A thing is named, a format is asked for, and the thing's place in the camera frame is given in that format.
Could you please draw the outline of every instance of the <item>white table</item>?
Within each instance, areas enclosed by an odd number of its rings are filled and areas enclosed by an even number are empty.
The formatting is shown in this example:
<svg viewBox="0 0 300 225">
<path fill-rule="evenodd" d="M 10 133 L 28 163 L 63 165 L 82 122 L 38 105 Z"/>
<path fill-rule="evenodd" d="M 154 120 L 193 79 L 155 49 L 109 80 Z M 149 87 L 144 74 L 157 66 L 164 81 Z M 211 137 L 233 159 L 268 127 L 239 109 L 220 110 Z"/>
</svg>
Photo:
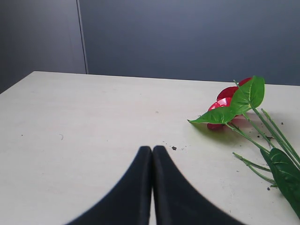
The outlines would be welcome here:
<svg viewBox="0 0 300 225">
<path fill-rule="evenodd" d="M 30 74 L 0 95 L 0 224 L 70 221 L 110 191 L 141 145 L 158 144 L 200 193 L 242 222 L 299 224 L 280 192 L 268 191 L 270 184 L 232 155 L 265 164 L 253 144 L 232 131 L 203 126 L 199 132 L 187 122 L 228 86 L 233 84 Z M 266 85 L 262 105 L 296 147 L 298 96 L 300 87 Z M 247 123 L 239 124 L 261 140 Z"/>
</svg>

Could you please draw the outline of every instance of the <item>green leaf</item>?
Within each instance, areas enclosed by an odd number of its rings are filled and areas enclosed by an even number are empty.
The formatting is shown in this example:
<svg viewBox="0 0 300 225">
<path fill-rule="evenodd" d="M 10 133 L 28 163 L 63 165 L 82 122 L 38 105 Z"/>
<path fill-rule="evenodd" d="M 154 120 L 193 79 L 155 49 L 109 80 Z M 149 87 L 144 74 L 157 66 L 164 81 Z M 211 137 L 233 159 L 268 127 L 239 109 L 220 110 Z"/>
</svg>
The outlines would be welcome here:
<svg viewBox="0 0 300 225">
<path fill-rule="evenodd" d="M 269 155 L 261 150 L 261 154 L 269 165 L 279 190 L 300 218 L 300 171 L 279 149 L 273 148 Z"/>
<path fill-rule="evenodd" d="M 253 76 L 253 78 L 240 86 L 234 93 L 230 109 L 236 114 L 241 115 L 251 109 L 251 105 L 257 108 L 263 101 L 264 97 L 264 79 Z"/>
<path fill-rule="evenodd" d="M 212 124 L 226 124 L 234 118 L 235 114 L 230 111 L 229 107 L 219 107 L 210 110 L 200 116 L 196 120 L 188 120 L 190 123 L 212 123 Z"/>
</svg>

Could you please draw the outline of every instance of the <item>gray wall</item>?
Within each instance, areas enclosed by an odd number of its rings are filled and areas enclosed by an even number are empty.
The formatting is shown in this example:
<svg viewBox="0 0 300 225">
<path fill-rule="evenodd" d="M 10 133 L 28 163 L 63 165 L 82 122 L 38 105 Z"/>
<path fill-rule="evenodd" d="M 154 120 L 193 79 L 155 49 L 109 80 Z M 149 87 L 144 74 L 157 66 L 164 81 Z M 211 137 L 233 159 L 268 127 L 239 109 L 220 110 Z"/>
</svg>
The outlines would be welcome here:
<svg viewBox="0 0 300 225">
<path fill-rule="evenodd" d="M 86 73 L 76 0 L 0 1 L 0 93 L 37 70 Z"/>
<path fill-rule="evenodd" d="M 300 85 L 299 0 L 79 0 L 90 74 Z"/>
</svg>

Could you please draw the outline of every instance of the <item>heart-shaped leaf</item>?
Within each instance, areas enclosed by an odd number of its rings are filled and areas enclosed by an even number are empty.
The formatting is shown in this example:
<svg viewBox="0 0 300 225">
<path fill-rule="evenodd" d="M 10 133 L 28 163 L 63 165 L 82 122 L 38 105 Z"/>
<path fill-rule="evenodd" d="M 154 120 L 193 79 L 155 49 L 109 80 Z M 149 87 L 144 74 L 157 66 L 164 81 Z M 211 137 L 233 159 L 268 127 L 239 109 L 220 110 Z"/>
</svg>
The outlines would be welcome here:
<svg viewBox="0 0 300 225">
<path fill-rule="evenodd" d="M 261 150 L 261 154 L 269 165 L 279 190 L 300 218 L 300 171 L 279 149 L 273 148 L 270 154 Z"/>
<path fill-rule="evenodd" d="M 241 115 L 253 107 L 257 108 L 263 101 L 264 97 L 264 79 L 253 76 L 251 80 L 240 86 L 234 93 L 230 109 L 236 115 Z"/>
<path fill-rule="evenodd" d="M 229 107 L 219 107 L 210 110 L 200 116 L 196 120 L 189 120 L 190 123 L 212 123 L 212 124 L 226 124 L 234 118 L 235 114 Z"/>
</svg>

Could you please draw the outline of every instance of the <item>red anthurium flower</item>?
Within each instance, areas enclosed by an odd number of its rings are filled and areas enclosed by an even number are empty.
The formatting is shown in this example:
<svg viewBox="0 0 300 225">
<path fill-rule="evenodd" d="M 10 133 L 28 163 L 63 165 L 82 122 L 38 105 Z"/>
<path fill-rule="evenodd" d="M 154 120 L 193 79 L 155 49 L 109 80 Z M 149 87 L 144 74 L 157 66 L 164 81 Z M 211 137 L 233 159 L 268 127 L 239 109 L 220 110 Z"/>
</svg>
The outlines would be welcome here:
<svg viewBox="0 0 300 225">
<path fill-rule="evenodd" d="M 252 77 L 248 77 L 248 78 L 242 80 L 239 83 L 239 86 L 244 85 L 251 79 L 252 79 Z M 219 108 L 219 107 L 228 107 L 230 105 L 231 99 L 232 99 L 234 93 L 237 91 L 237 89 L 239 89 L 239 88 L 234 86 L 234 87 L 225 88 L 223 91 L 221 91 L 221 93 L 217 96 L 217 101 L 211 105 L 211 107 L 208 109 L 208 111 L 215 109 L 215 108 Z M 224 124 L 211 124 L 211 123 L 207 124 L 207 128 L 210 130 L 218 130 L 222 126 L 224 126 Z"/>
<path fill-rule="evenodd" d="M 211 105 L 208 111 L 219 107 L 228 107 L 230 105 L 231 99 L 232 99 L 231 97 L 225 97 L 223 99 L 218 100 L 217 102 Z M 224 124 L 211 124 L 211 123 L 207 124 L 207 128 L 210 130 L 218 130 L 222 126 L 224 126 Z"/>
<path fill-rule="evenodd" d="M 252 77 L 248 77 L 244 80 L 242 80 L 239 83 L 239 86 L 244 85 L 245 83 L 247 83 L 248 81 L 250 81 L 252 79 Z M 221 93 L 217 96 L 217 101 L 221 100 L 223 98 L 232 98 L 233 94 L 236 92 L 236 90 L 239 89 L 237 86 L 233 86 L 233 87 L 228 87 L 225 88 L 223 91 L 221 91 Z"/>
<path fill-rule="evenodd" d="M 238 87 L 228 87 L 225 88 L 221 93 L 217 96 L 217 101 L 223 99 L 223 98 L 232 98 L 233 94 L 236 92 L 236 90 L 239 89 Z"/>
</svg>

